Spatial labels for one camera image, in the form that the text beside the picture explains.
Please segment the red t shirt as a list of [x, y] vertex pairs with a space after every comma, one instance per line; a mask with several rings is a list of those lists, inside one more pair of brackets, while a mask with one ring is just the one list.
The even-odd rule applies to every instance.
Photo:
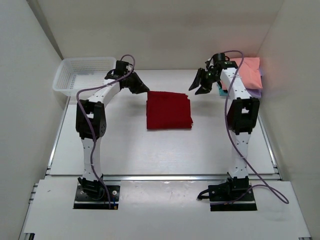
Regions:
[[148, 130], [191, 129], [191, 101], [184, 93], [149, 91], [146, 100]]

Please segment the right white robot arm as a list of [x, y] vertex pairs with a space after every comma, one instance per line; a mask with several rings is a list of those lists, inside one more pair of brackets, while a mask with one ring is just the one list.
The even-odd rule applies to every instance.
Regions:
[[209, 199], [213, 204], [229, 204], [250, 193], [252, 186], [248, 173], [248, 145], [253, 129], [257, 124], [260, 101], [252, 97], [240, 77], [240, 66], [230, 60], [224, 52], [214, 54], [199, 68], [189, 87], [196, 95], [211, 92], [213, 84], [227, 87], [224, 104], [224, 121], [232, 145], [232, 165], [225, 182], [210, 185], [199, 193], [197, 200]]

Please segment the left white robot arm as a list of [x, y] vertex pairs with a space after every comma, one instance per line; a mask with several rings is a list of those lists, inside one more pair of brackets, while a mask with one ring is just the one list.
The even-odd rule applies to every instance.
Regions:
[[122, 89], [142, 94], [150, 89], [133, 71], [125, 75], [108, 72], [104, 85], [84, 88], [76, 93], [76, 123], [83, 147], [84, 169], [78, 182], [82, 190], [94, 201], [111, 203], [111, 194], [101, 171], [101, 140], [107, 130], [105, 108]]

